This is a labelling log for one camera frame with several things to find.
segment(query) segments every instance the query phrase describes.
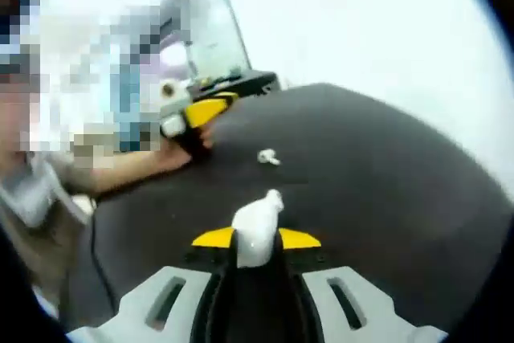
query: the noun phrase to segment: person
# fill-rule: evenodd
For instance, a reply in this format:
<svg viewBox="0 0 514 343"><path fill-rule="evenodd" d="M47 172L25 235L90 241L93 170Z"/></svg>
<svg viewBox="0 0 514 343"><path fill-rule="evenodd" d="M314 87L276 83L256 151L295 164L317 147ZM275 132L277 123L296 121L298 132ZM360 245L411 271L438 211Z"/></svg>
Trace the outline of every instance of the person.
<svg viewBox="0 0 514 343"><path fill-rule="evenodd" d="M9 43L10 29L5 24L16 23L22 4L23 0L0 0L1 44ZM9 60L0 62L0 178L14 173L27 162L20 133L27 131L29 107L37 101L39 92L37 77L31 74L31 54L18 52L8 56ZM208 128L202 130L201 137L204 146L210 148ZM110 167L78 166L70 154L61 153L52 153L48 161L70 194L96 197L153 175L180 169L191 161L191 156L176 142L163 138L159 150L115 154ZM21 257L32 285L44 300L58 308L59 294L84 228L82 222L57 202L43 225L30 229L0 200L0 224Z"/></svg>

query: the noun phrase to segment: dark gray curved surface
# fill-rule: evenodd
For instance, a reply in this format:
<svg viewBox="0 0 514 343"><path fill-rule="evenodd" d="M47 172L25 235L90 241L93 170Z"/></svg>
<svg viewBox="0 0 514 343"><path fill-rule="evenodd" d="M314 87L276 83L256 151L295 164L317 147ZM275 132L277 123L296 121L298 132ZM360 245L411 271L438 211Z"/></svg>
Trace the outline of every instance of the dark gray curved surface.
<svg viewBox="0 0 514 343"><path fill-rule="evenodd" d="M354 268L415 325L448 330L500 252L512 207L498 185L445 137L376 100L321 84L248 98L217 120L214 139L205 165L99 205L96 250L118 300L160 267L180 267L194 237L270 188L284 197L283 226L315 235L334 267ZM266 148L280 167L256 162ZM88 259L83 246L69 328L110 316Z"/></svg>

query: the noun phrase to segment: hand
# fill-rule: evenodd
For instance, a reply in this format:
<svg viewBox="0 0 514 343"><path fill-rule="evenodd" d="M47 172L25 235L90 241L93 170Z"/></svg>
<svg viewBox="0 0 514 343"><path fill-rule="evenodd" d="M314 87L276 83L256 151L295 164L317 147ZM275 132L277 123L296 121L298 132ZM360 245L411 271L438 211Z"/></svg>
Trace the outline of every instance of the hand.
<svg viewBox="0 0 514 343"><path fill-rule="evenodd" d="M211 140L212 129L209 125L201 128L203 146L212 149L213 141ZM161 138L161 148L156 152L157 160L160 168L166 171L178 169L191 161L191 156L174 140Z"/></svg>

